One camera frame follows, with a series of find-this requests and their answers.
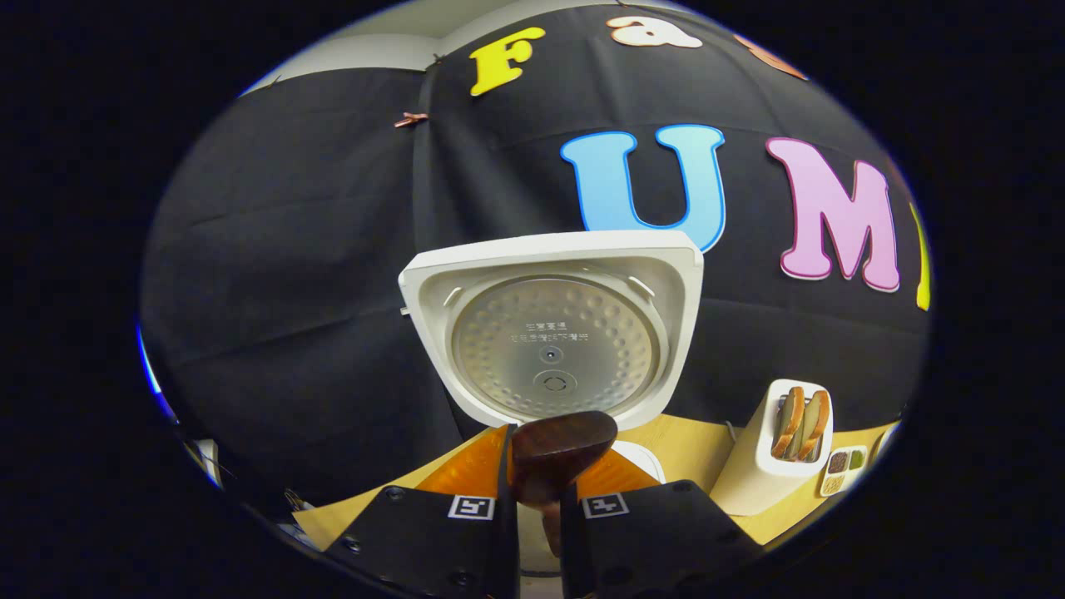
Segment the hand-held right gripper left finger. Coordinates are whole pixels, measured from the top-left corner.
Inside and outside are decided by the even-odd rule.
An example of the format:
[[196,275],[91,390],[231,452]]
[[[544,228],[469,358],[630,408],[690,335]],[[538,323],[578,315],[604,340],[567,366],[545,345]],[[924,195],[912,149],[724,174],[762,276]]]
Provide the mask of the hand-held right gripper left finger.
[[510,432],[487,431],[415,487],[384,487],[324,554],[373,598],[517,598]]

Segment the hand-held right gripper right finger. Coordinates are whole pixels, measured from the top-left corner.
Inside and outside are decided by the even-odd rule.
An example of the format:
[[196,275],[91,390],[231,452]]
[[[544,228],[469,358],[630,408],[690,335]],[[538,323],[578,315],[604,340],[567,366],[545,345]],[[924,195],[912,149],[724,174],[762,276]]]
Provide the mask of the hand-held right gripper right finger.
[[736,598],[765,556],[697,482],[666,482],[649,448],[621,446],[620,458],[654,477],[639,490],[585,492],[562,501],[566,598]]

